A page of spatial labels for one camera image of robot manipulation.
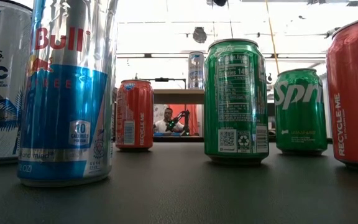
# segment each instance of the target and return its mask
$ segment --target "white can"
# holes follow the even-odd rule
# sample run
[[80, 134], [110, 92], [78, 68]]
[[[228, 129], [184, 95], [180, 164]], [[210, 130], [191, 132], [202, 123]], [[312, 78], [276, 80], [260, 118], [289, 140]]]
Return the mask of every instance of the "white can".
[[189, 54], [189, 89], [204, 89], [204, 54], [192, 52]]
[[17, 160], [31, 8], [0, 0], [0, 163]]

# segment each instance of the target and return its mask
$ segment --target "silver and blue can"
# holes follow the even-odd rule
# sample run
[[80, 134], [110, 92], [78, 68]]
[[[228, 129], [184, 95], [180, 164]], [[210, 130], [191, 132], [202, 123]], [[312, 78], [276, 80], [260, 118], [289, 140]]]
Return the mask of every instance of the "silver and blue can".
[[117, 0], [35, 0], [18, 177], [64, 187], [112, 166]]
[[17, 161], [30, 25], [31, 8], [0, 0], [0, 163]]
[[188, 59], [189, 64], [189, 89], [204, 89], [204, 54], [202, 52], [191, 52]]

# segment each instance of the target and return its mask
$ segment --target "red curtain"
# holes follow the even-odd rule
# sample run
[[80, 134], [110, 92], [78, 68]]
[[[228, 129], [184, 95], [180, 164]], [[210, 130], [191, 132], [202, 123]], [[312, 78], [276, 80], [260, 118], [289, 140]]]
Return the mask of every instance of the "red curtain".
[[[172, 109], [172, 117], [176, 117], [180, 112], [185, 110], [185, 105], [168, 105]], [[189, 129], [190, 134], [194, 135], [198, 133], [197, 125], [197, 105], [186, 105], [186, 109], [190, 112], [189, 114]], [[180, 123], [185, 125], [185, 118], [180, 120]]]

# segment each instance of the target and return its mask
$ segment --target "green soda can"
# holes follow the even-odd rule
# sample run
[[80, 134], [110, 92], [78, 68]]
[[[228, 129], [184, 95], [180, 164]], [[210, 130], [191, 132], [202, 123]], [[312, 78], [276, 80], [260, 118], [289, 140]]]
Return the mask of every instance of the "green soda can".
[[205, 154], [219, 163], [260, 164], [269, 155], [263, 55], [245, 39], [215, 41], [208, 51]]
[[323, 84], [315, 69], [278, 74], [274, 102], [277, 148], [283, 153], [311, 155], [327, 149]]

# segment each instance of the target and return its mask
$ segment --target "10 calories label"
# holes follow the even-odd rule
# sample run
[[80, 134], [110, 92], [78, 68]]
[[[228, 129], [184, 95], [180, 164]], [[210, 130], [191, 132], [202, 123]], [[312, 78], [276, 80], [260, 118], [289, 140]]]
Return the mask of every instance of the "10 calories label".
[[83, 146], [90, 143], [91, 123], [88, 121], [70, 122], [68, 142], [74, 146]]
[[218, 57], [219, 121], [252, 121], [249, 57], [230, 54]]

